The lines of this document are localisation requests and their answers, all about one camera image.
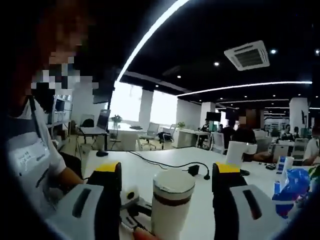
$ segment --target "name badge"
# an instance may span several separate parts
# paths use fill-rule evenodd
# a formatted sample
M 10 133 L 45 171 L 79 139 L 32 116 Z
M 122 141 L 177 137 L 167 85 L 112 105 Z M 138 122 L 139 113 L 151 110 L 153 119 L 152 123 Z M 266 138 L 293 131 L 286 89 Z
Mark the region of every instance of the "name badge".
M 48 147 L 39 138 L 34 144 L 13 150 L 9 153 L 20 174 L 31 171 L 50 155 Z

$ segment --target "paper cup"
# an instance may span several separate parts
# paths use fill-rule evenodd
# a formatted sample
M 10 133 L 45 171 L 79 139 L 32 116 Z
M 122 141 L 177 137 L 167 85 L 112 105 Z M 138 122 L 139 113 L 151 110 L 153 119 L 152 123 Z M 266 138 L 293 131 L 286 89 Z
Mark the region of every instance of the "paper cup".
M 162 171 L 153 179 L 151 225 L 160 240 L 178 240 L 188 215 L 195 178 L 178 169 Z

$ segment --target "blue plastic bag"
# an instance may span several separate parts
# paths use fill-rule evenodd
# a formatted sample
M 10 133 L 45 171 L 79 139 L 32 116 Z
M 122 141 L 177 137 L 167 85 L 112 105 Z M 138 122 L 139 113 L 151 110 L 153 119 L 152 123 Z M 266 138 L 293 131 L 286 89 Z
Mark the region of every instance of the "blue plastic bag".
M 310 185 L 309 173 L 302 168 L 287 170 L 283 179 L 274 183 L 274 195 L 276 212 L 283 218 L 288 217 L 288 212 L 294 206 L 300 195 L 307 193 Z

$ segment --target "mouse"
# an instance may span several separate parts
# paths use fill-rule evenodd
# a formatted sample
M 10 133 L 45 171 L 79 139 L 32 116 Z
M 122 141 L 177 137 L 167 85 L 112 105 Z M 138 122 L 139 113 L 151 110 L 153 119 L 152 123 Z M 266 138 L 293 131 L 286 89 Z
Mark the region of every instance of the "mouse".
M 108 154 L 109 154 L 109 153 L 107 153 L 106 151 L 101 151 L 101 150 L 99 150 L 99 151 L 96 152 L 95 155 L 96 155 L 97 157 L 105 157 L 105 156 L 108 156 Z

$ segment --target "hand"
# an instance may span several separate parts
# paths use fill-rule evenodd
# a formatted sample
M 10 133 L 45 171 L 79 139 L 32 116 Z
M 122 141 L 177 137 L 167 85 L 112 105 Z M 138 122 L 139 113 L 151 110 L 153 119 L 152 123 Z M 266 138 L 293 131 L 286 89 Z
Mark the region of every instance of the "hand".
M 139 227 L 134 230 L 133 238 L 134 240 L 159 240 L 157 237 Z

